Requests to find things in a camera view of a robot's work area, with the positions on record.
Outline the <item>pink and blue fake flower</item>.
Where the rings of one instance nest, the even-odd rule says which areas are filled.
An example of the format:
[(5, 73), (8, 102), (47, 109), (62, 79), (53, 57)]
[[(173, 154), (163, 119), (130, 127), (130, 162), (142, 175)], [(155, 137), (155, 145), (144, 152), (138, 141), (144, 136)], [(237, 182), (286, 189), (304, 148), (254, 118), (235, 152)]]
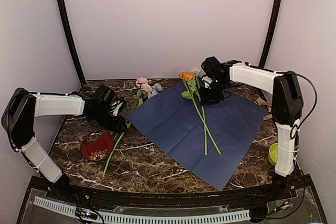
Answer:
[[(148, 80), (147, 78), (137, 78), (135, 81), (135, 85), (137, 87), (137, 92), (136, 94), (133, 96), (133, 103), (131, 106), (131, 112), (133, 110), (135, 110), (136, 108), (138, 108), (139, 106), (141, 106), (146, 100), (150, 99), (151, 97), (157, 95), (159, 92), (161, 92), (163, 90), (162, 86), (159, 84), (159, 88), (155, 88), (155, 84), (152, 83), (151, 80)], [(122, 138), (124, 137), (125, 132), (120, 133), (117, 135), (117, 141), (115, 142), (112, 152), (110, 153), (110, 155), (108, 156), (106, 165), (104, 167), (103, 170), (103, 178), (106, 177), (106, 173), (110, 164), (110, 161), (115, 153), (116, 148), (118, 147), (120, 141), (122, 140)]]

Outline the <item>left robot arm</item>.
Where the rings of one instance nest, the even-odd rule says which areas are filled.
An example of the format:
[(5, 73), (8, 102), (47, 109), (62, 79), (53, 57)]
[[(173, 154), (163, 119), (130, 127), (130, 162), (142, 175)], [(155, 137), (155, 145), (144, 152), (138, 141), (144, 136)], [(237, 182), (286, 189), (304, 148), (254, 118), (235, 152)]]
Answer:
[(32, 169), (50, 183), (53, 191), (63, 201), (74, 197), (69, 178), (52, 160), (39, 143), (35, 133), (35, 120), (52, 116), (85, 116), (100, 126), (116, 133), (127, 130), (125, 118), (119, 111), (124, 101), (115, 102), (115, 92), (100, 86), (94, 93), (32, 92), (17, 88), (1, 118), (1, 124), (12, 150), (21, 153)]

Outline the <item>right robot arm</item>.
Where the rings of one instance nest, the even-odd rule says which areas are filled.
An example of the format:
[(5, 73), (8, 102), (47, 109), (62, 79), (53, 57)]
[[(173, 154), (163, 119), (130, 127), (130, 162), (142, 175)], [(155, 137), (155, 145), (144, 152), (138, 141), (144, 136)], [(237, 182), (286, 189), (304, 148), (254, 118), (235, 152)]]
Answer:
[(305, 121), (302, 117), (304, 101), (298, 81), (301, 75), (293, 71), (268, 70), (238, 60), (221, 63), (214, 56), (206, 58), (201, 68), (208, 77), (201, 87), (201, 102), (204, 105), (223, 101), (223, 92), (230, 88), (232, 82), (249, 85), (272, 96), (271, 115), (278, 134), (275, 173), (282, 177), (289, 176), (295, 170), (298, 135)]

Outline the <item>blue wrapping paper sheet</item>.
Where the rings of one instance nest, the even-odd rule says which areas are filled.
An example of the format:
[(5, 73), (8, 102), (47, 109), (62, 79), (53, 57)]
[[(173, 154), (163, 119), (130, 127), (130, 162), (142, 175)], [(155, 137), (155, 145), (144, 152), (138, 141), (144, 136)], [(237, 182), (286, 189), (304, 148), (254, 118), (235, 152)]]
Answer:
[(183, 82), (133, 110), (127, 120), (168, 156), (217, 190), (223, 190), (257, 136), (267, 110), (232, 94), (206, 106), (207, 126), (221, 155), (208, 138), (204, 155), (203, 124), (192, 101), (181, 94)]

